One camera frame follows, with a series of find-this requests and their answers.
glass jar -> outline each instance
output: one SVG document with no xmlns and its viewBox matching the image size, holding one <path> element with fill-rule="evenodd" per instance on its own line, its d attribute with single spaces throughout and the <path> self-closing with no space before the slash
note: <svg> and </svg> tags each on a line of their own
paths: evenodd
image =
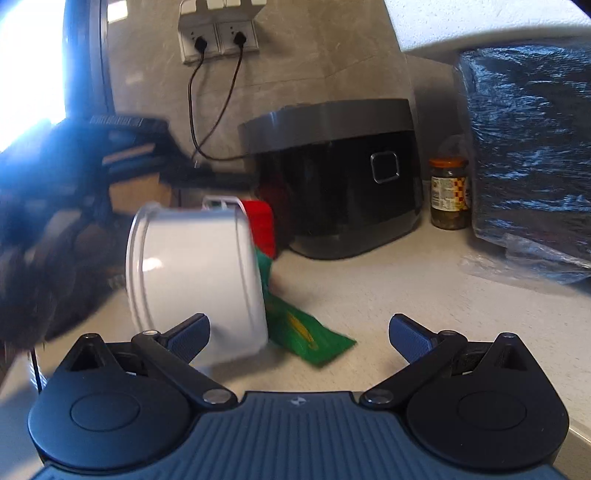
<svg viewBox="0 0 591 480">
<path fill-rule="evenodd" d="M 467 161 L 460 157 L 432 158 L 431 223 L 444 230 L 470 225 Z"/>
</svg>

jar label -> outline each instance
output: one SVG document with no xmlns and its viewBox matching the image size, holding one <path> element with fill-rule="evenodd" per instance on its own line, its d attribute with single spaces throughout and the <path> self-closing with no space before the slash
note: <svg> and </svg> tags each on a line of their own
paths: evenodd
<svg viewBox="0 0 591 480">
<path fill-rule="evenodd" d="M 468 210 L 466 188 L 466 177 L 452 179 L 431 177 L 431 206 L 445 212 Z"/>
</svg>

jar lid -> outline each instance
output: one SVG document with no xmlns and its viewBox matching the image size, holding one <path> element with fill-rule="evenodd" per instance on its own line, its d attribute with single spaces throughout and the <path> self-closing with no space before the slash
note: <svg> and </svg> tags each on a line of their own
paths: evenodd
<svg viewBox="0 0 591 480">
<path fill-rule="evenodd" d="M 462 157 L 429 159 L 429 165 L 435 168 L 461 168 L 464 167 L 466 163 L 466 159 Z"/>
</svg>

red object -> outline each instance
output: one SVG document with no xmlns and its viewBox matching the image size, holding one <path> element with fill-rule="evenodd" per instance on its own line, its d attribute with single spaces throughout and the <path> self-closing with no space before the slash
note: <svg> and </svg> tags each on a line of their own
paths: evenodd
<svg viewBox="0 0 591 480">
<path fill-rule="evenodd" d="M 241 200 L 251 226 L 252 239 L 258 249 L 266 256 L 275 258 L 275 228 L 273 211 L 267 202 L 261 200 Z"/>
</svg>

white container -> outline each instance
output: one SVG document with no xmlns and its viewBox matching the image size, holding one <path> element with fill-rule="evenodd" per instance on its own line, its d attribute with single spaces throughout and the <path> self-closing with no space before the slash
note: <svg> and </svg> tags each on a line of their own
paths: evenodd
<svg viewBox="0 0 591 480">
<path fill-rule="evenodd" d="M 261 277 L 240 208 L 143 206 L 129 234 L 126 284 L 138 332 L 208 316 L 210 340 L 194 367 L 253 355 L 267 343 Z"/>
</svg>

